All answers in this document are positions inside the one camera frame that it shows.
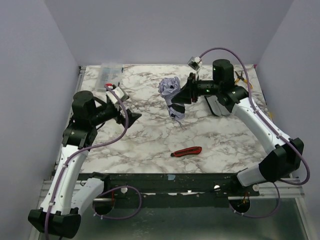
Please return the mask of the lavender umbrella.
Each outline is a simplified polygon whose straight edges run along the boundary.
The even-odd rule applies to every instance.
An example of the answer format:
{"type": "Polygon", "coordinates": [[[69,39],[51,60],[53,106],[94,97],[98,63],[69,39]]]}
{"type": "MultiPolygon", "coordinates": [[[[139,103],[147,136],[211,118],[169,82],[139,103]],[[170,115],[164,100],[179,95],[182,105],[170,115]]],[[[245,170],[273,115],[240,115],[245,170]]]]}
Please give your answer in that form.
{"type": "Polygon", "coordinates": [[[173,121],[176,121],[183,129],[181,120],[185,117],[185,105],[173,103],[173,98],[181,91],[180,79],[177,76],[165,77],[158,85],[158,92],[165,100],[168,114],[173,121]]]}

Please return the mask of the black grey umbrella case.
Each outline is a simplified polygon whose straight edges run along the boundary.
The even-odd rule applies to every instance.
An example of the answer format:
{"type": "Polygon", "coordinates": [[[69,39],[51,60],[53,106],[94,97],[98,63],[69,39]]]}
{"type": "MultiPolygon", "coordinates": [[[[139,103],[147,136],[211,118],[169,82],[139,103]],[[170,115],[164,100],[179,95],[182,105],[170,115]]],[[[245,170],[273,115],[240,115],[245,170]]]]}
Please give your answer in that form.
{"type": "Polygon", "coordinates": [[[206,100],[208,107],[214,116],[227,117],[230,115],[230,112],[225,106],[218,102],[218,98],[215,95],[205,96],[204,99],[206,100]]]}

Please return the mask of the red black utility knife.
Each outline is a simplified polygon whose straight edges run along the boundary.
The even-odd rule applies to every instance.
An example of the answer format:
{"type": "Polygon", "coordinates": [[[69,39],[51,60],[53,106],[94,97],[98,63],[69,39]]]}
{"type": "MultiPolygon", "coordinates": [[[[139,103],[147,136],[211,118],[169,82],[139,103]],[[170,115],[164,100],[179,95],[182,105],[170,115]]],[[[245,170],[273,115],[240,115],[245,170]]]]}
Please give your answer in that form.
{"type": "Polygon", "coordinates": [[[184,149],[180,149],[174,151],[170,154],[171,157],[179,158],[187,155],[199,155],[202,152],[202,147],[200,146],[193,146],[184,149]]]}

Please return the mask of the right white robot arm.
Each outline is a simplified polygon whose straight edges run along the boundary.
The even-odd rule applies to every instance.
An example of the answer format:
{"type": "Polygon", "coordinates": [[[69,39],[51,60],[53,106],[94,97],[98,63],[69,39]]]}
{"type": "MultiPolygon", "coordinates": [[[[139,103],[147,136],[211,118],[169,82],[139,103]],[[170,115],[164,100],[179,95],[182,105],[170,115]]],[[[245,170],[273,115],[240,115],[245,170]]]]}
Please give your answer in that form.
{"type": "Polygon", "coordinates": [[[237,185],[247,187],[262,182],[274,183],[300,167],[304,143],[281,131],[259,109],[249,92],[235,84],[234,66],[229,60],[213,61],[212,80],[201,80],[197,73],[190,73],[172,102],[191,104],[200,96],[215,96],[220,105],[249,128],[266,152],[266,157],[258,165],[237,173],[237,185]]]}

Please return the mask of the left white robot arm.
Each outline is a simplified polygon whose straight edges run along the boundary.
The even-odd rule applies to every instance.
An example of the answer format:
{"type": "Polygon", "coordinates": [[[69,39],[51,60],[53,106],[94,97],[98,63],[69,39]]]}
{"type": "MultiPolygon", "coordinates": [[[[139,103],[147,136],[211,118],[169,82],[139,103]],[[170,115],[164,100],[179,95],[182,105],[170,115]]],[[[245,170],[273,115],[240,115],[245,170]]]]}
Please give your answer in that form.
{"type": "Polygon", "coordinates": [[[115,191],[108,174],[93,172],[84,186],[74,192],[76,183],[90,150],[94,145],[98,128],[109,120],[115,120],[126,132],[141,117],[132,113],[123,102],[129,96],[119,86],[105,85],[106,100],[101,100],[91,91],[82,90],[73,96],[72,116],[62,135],[62,148],[58,167],[51,186],[38,209],[32,209],[28,221],[46,239],[51,235],[72,239],[78,232],[82,214],[94,199],[110,196],[115,204],[115,191]]]}

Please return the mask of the clear plastic parts box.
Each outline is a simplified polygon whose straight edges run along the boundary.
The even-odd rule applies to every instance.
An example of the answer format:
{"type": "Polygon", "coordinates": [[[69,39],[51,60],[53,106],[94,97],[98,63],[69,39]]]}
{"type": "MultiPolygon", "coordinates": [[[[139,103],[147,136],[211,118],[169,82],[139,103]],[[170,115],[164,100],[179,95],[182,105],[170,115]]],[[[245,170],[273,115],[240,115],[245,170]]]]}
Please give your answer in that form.
{"type": "Polygon", "coordinates": [[[104,91],[105,84],[119,86],[123,82],[123,65],[117,63],[105,63],[100,66],[94,89],[104,91]]]}

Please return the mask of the yellow handled pliers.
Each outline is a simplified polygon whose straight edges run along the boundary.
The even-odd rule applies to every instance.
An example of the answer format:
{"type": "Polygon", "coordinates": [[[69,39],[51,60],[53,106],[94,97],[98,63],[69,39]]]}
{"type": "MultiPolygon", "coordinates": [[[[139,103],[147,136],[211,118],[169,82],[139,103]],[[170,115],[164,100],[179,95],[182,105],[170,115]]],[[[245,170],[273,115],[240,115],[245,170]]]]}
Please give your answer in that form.
{"type": "Polygon", "coordinates": [[[243,83],[245,83],[246,85],[249,85],[251,89],[253,89],[253,86],[250,82],[248,82],[247,79],[245,79],[243,77],[243,71],[241,71],[240,73],[238,73],[237,71],[235,71],[236,74],[236,79],[235,79],[235,84],[239,83],[240,81],[242,81],[243,83]]]}

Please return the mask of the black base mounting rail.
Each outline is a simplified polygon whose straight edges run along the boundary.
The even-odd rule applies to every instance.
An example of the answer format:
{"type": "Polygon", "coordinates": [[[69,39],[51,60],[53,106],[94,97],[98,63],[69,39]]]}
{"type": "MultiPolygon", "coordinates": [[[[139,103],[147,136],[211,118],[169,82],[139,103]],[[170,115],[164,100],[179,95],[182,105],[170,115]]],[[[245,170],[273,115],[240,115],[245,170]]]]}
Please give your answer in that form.
{"type": "Polygon", "coordinates": [[[236,183],[234,173],[82,173],[104,182],[98,207],[142,208],[227,208],[229,198],[259,195],[253,186],[236,183]]]}

